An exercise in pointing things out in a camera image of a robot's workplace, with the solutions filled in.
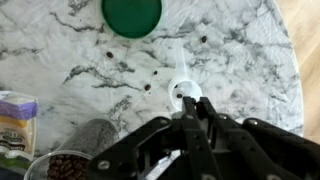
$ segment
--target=screw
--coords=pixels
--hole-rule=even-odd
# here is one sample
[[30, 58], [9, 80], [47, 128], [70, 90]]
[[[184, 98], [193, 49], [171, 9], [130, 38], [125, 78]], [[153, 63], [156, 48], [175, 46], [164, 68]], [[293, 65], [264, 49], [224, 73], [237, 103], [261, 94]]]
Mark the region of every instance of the screw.
[[202, 174], [201, 180], [216, 180], [216, 178], [210, 174]]
[[268, 174], [267, 180], [281, 180], [281, 178], [274, 174]]
[[258, 122], [256, 120], [249, 120], [249, 123], [254, 124], [254, 125], [258, 124]]
[[167, 120], [164, 120], [164, 119], [161, 119], [161, 120], [160, 120], [160, 123], [161, 123], [161, 124], [167, 124], [168, 121], [167, 121]]
[[188, 119], [193, 119], [193, 116], [191, 116], [190, 114], [187, 115]]
[[220, 115], [219, 115], [219, 118], [221, 118], [221, 119], [227, 119], [227, 116], [220, 114]]
[[110, 162], [109, 161], [100, 161], [98, 164], [98, 169], [100, 170], [107, 170], [110, 168]]

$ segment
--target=package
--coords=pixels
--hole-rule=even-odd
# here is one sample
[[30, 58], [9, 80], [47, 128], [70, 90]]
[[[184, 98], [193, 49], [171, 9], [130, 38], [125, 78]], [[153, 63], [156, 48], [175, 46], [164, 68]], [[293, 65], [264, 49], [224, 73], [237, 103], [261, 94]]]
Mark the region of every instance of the package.
[[0, 153], [5, 157], [33, 160], [37, 111], [35, 97], [0, 91]]

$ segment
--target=white marble surface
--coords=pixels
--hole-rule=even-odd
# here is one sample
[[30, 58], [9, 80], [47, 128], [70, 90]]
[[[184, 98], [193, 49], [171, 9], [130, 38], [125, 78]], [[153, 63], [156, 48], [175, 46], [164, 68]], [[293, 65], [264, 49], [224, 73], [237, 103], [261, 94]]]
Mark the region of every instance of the white marble surface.
[[110, 120], [122, 137], [169, 117], [179, 41], [190, 76], [218, 112], [302, 133], [297, 63], [272, 0], [168, 0], [155, 31], [137, 40], [104, 27], [97, 3], [0, 0], [0, 90], [39, 98], [36, 156], [90, 119]]

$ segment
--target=green lid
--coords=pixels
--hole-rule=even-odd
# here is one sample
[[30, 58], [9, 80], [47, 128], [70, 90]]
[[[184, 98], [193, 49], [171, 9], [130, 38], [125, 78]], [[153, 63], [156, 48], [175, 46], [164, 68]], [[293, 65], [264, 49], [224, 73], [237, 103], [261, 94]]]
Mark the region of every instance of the green lid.
[[161, 0], [102, 0], [102, 15], [109, 27], [127, 38], [149, 34], [158, 24]]

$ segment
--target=round table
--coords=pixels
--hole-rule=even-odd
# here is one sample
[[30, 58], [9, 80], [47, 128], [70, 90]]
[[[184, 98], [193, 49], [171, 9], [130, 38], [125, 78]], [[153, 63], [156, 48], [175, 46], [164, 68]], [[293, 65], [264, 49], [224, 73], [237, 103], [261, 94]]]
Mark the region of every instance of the round table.
[[116, 35], [99, 10], [93, 0], [0, 1], [0, 90], [39, 99], [36, 157], [91, 119], [123, 137], [170, 117], [177, 43], [218, 112], [302, 134], [297, 62], [273, 0], [163, 1], [158, 26], [141, 39]]

